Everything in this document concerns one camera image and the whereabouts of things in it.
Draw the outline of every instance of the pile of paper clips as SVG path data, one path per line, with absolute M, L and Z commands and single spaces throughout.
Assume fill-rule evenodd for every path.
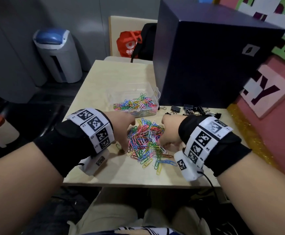
M 169 159 L 173 156 L 156 143 L 164 133 L 164 128 L 155 121 L 151 122 L 143 118 L 138 120 L 138 123 L 139 126 L 129 131 L 127 155 L 140 162 L 142 168 L 152 163 L 157 175 L 160 175 L 163 163 L 177 166 L 175 161 Z
M 125 100 L 121 103 L 113 104 L 114 110 L 128 110 L 128 109 L 144 109 L 148 107 L 155 107 L 156 104 L 153 99 L 146 97 L 146 94 L 140 94 L 140 97 L 132 100 Z

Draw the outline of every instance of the black backpack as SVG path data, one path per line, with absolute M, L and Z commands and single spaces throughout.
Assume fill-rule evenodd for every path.
M 150 60 L 153 59 L 154 41 L 156 39 L 156 23 L 147 23 L 142 28 L 140 33 L 142 43 L 137 43 L 131 55 L 131 63 L 135 56 L 139 59 Z

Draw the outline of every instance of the navy cardboard box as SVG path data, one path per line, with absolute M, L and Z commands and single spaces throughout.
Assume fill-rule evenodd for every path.
M 153 55 L 160 105 L 227 108 L 284 32 L 221 5 L 161 0 Z

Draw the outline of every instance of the hand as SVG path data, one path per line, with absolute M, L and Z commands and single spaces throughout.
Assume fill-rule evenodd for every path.
M 122 149 L 128 149 L 127 129 L 129 125 L 135 125 L 135 117 L 120 111 L 104 112 L 113 125 L 114 139 L 118 141 Z
M 164 134 L 158 139 L 158 144 L 164 146 L 172 143 L 178 145 L 182 142 L 178 135 L 178 128 L 181 122 L 186 118 L 185 115 L 164 115 L 162 123 L 164 124 Z

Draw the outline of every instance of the gold tinsel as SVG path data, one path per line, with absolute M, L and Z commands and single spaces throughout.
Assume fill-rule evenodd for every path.
M 248 119 L 239 109 L 237 104 L 230 104 L 227 110 L 231 114 L 235 125 L 237 126 L 239 132 L 242 134 L 247 145 L 252 149 L 252 151 L 255 154 L 257 154 L 259 157 L 264 159 L 266 163 L 272 165 L 273 167 L 281 171 L 280 166 L 276 163 L 273 155 L 265 146 L 261 136 L 255 130 L 255 128 L 249 123 Z

